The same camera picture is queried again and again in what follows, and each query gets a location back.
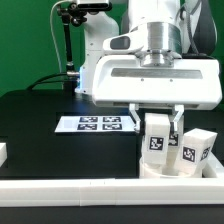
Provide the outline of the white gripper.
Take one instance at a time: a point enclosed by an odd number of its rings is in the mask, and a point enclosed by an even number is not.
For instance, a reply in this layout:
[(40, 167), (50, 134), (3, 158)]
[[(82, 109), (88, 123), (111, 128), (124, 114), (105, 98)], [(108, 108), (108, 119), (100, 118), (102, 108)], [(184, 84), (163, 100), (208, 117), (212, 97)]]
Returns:
[(142, 67), (133, 55), (101, 58), (92, 87), (97, 106), (127, 107), (136, 133), (141, 108), (172, 109), (171, 133), (187, 110), (211, 110), (222, 99), (219, 63), (214, 59), (176, 59), (171, 67)]

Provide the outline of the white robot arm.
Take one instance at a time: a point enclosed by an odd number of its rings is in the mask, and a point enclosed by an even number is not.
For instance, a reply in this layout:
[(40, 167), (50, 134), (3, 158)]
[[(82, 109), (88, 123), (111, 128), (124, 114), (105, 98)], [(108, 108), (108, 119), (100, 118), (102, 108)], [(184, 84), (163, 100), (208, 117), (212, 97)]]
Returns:
[(87, 13), (79, 90), (102, 107), (211, 110), (221, 101), (207, 0), (78, 0)]

